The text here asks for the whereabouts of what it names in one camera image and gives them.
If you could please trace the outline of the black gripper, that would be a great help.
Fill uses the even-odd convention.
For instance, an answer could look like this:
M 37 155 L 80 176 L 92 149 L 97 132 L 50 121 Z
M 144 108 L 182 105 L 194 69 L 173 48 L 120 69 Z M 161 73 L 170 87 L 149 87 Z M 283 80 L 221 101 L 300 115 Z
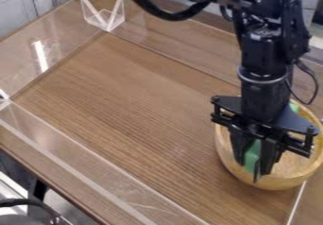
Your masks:
M 256 145 L 252 182 L 269 175 L 283 153 L 309 157 L 317 127 L 288 107 L 292 76 L 247 78 L 241 76 L 241 95 L 211 98 L 211 120 L 229 132 L 235 161 L 244 165 L 244 153 Z

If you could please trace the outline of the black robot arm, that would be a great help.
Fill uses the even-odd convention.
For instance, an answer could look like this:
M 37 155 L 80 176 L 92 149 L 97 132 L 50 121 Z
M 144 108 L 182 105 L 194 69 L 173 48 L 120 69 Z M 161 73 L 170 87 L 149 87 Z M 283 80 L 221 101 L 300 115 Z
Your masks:
M 301 62 L 311 51 L 303 0 L 190 0 L 193 4 L 178 12 L 166 12 L 150 0 L 132 1 L 168 21 L 184 21 L 211 3 L 219 3 L 221 16 L 233 24 L 241 51 L 241 94 L 211 98 L 212 122 L 228 129 L 235 161 L 244 165 L 247 152 L 252 148 L 259 150 L 251 168 L 253 179 L 259 180 L 271 173 L 285 151 L 309 157 L 319 130 L 289 105 L 296 98 L 293 70 L 316 77 Z

